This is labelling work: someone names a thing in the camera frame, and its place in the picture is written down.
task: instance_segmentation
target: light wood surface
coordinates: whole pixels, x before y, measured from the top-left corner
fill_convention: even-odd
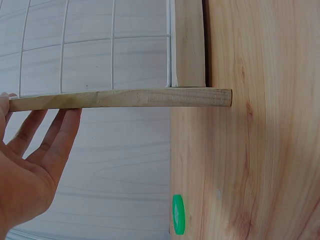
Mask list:
[[[10,100],[10,112],[101,107],[230,107],[232,91],[213,87],[80,92]]]
[[[172,11],[172,86],[205,87],[202,1],[174,0]]]
[[[211,84],[231,108],[172,111],[173,240],[320,237],[320,1],[210,0]]]

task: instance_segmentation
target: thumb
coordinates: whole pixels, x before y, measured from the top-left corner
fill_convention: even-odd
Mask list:
[[[0,94],[0,140],[4,139],[6,128],[6,115],[9,111],[9,95],[6,92]]]

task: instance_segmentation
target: finger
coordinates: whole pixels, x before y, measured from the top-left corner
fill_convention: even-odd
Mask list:
[[[61,125],[65,118],[67,110],[61,109],[55,116],[54,120],[51,123],[40,147],[35,150],[30,156],[26,159],[30,163],[39,165],[42,162],[42,159],[46,155],[47,151],[50,149],[52,143],[56,139],[57,134],[60,131]]]
[[[9,97],[15,97],[15,96],[17,96],[17,94],[15,94],[15,93],[10,93],[9,94]],[[8,112],[8,114],[5,116],[5,125],[6,126],[8,125],[8,122],[9,122],[12,114],[13,114],[12,112]]]
[[[32,111],[25,119],[15,137],[7,144],[15,154],[20,157],[25,154],[46,113],[47,110]]]
[[[9,95],[6,92],[0,94],[0,140],[5,136],[6,115],[9,111]]]
[[[77,136],[81,112],[81,109],[70,109],[65,113],[60,131],[41,163],[41,167],[50,174],[56,187]]]

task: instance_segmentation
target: hand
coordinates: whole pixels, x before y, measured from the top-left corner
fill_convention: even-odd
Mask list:
[[[0,239],[14,226],[44,213],[51,205],[76,138],[81,109],[63,109],[42,144],[23,155],[47,111],[32,111],[16,136],[3,142],[10,119],[9,95],[0,95]]]

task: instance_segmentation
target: wire mesh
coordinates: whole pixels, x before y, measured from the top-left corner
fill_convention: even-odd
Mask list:
[[[3,0],[0,1],[0,9],[2,6]],[[84,42],[94,42],[94,41],[103,41],[103,40],[111,40],[111,64],[110,64],[110,88],[114,89],[114,71],[115,71],[115,39],[133,39],[133,38],[166,38],[166,87],[171,87],[171,78],[172,78],[172,56],[171,56],[171,0],[166,0],[166,34],[140,34],[140,35],[121,35],[117,36],[115,35],[115,22],[116,22],[116,4],[117,0],[113,0],[112,4],[112,23],[111,23],[111,35],[110,37],[100,37],[100,38],[91,38],[86,40],[72,40],[72,41],[65,41],[65,35],[66,35],[66,24],[68,21],[68,7],[69,7],[69,0],[65,0],[65,12],[63,17],[63,26],[62,26],[62,35],[61,35],[61,43],[57,44],[48,44],[44,46],[39,47],[31,47],[31,48],[24,48],[24,42],[25,42],[25,34],[26,34],[26,28],[27,28],[27,22],[28,22],[28,14],[30,11],[30,8],[36,7],[38,5],[41,5],[43,3],[38,3],[31,5],[31,0],[28,0],[25,10],[25,18],[24,18],[24,24],[23,24],[23,30],[22,30],[22,38],[21,38],[21,48],[20,51],[14,51],[6,54],[0,55],[1,57],[6,57],[14,54],[20,54],[20,60],[19,60],[19,77],[18,77],[18,98],[25,98],[25,97],[31,97],[31,96],[37,96],[37,94],[31,94],[31,95],[22,95],[22,64],[23,64],[23,53],[32,51],[32,50],[38,50],[43,48],[49,48],[54,46],[61,46],[61,54],[60,54],[60,70],[59,70],[59,93],[64,93],[63,91],[63,67],[64,67],[64,47],[67,44],[76,44],[76,43],[84,43]]]

